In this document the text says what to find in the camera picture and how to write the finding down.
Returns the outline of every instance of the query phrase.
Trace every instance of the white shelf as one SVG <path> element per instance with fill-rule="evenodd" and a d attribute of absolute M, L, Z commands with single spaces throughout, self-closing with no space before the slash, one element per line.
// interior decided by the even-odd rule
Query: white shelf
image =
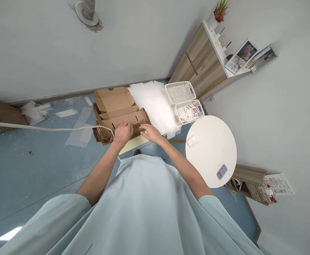
<path fill-rule="evenodd" d="M 209 40 L 211 41 L 211 44 L 216 52 L 216 55 L 219 58 L 219 61 L 222 65 L 223 70 L 225 71 L 225 74 L 227 75 L 227 78 L 231 78 L 233 76 L 239 75 L 239 74 L 243 74 L 248 72 L 249 70 L 244 71 L 244 68 L 239 71 L 237 74 L 233 74 L 231 71 L 229 71 L 228 69 L 225 68 L 225 64 L 228 62 L 227 58 L 226 58 L 226 54 L 222 53 L 222 47 L 221 44 L 219 43 L 218 39 L 215 39 L 215 32 L 214 31 L 210 31 L 210 29 L 208 28 L 208 24 L 206 21 L 202 21 L 203 27 L 205 28 L 205 31 L 209 37 Z"/>

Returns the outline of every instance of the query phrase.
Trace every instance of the white pot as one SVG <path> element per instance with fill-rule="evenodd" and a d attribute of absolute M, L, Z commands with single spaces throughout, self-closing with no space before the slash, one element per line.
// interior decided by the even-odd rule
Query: white pot
<path fill-rule="evenodd" d="M 208 22 L 208 28 L 210 31 L 214 31 L 214 29 L 218 26 L 218 22 L 214 18 L 214 15 L 212 16 L 211 20 Z"/>

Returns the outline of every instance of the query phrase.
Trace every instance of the round white table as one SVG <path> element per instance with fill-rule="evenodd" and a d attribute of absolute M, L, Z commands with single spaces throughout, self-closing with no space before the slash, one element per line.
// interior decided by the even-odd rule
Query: round white table
<path fill-rule="evenodd" d="M 229 127 L 215 116 L 204 116 L 191 126 L 187 140 L 196 137 L 190 148 L 186 143 L 186 157 L 199 171 L 208 187 L 218 188 L 232 177 L 236 165 L 236 144 Z M 218 171 L 225 165 L 227 171 L 219 179 Z"/>

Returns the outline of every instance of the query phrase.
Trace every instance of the photo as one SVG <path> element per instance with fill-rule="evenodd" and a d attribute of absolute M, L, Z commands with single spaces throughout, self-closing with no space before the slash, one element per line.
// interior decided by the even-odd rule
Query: photo
<path fill-rule="evenodd" d="M 236 73 L 244 65 L 244 63 L 246 63 L 246 61 L 239 58 L 238 56 L 235 56 L 233 59 L 231 59 L 226 64 L 226 68 L 228 70 L 232 70 L 234 73 Z"/>
<path fill-rule="evenodd" d="M 256 49 L 250 42 L 246 42 L 236 55 L 247 62 L 257 52 L 258 49 Z"/>
<path fill-rule="evenodd" d="M 247 38 L 240 49 L 226 63 L 225 68 L 233 74 L 239 72 L 258 52 L 258 48 Z"/>
<path fill-rule="evenodd" d="M 255 56 L 256 63 L 251 68 L 252 72 L 258 71 L 261 67 L 268 64 L 273 59 L 277 58 L 278 56 L 275 54 L 271 46 L 265 48 L 262 52 L 260 52 L 257 56 Z"/>

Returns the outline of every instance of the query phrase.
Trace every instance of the basket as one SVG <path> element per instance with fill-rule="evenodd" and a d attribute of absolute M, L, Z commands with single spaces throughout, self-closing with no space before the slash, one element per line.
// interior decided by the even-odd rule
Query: basket
<path fill-rule="evenodd" d="M 190 121 L 190 122 L 183 123 L 183 122 L 181 121 L 181 119 L 179 118 L 177 109 L 179 109 L 180 107 L 189 105 L 189 104 L 194 105 L 194 106 L 198 109 L 199 112 L 198 112 L 198 114 L 197 114 L 197 115 L 198 115 L 198 118 L 197 118 L 197 119 L 199 119 L 199 118 L 201 118 L 201 117 L 203 117 L 203 116 L 205 115 L 205 113 L 204 113 L 204 111 L 203 111 L 203 109 L 202 109 L 202 106 L 201 106 L 201 103 L 200 103 L 199 100 L 190 100 L 190 101 L 186 101 L 186 102 L 182 102 L 182 103 L 176 104 L 175 106 L 173 106 L 173 111 L 174 111 L 174 115 L 175 115 L 176 122 L 177 122 L 178 124 L 180 124 L 180 125 L 185 125 L 185 124 L 188 124 L 188 123 L 191 123 L 191 122 L 194 122 L 194 121 L 197 120 L 197 119 L 193 119 L 193 120 Z"/>
<path fill-rule="evenodd" d="M 171 105 L 196 99 L 193 86 L 189 81 L 168 83 L 165 86 L 165 95 Z"/>
<path fill-rule="evenodd" d="M 271 186 L 271 183 L 269 182 L 269 180 L 266 179 L 267 176 L 265 176 L 262 180 L 262 182 L 260 183 L 260 186 L 258 186 L 258 190 L 261 194 L 261 197 L 269 204 L 274 205 L 274 203 L 269 199 L 268 195 L 267 195 L 267 191 L 266 191 L 266 185 L 268 184 L 269 186 Z"/>

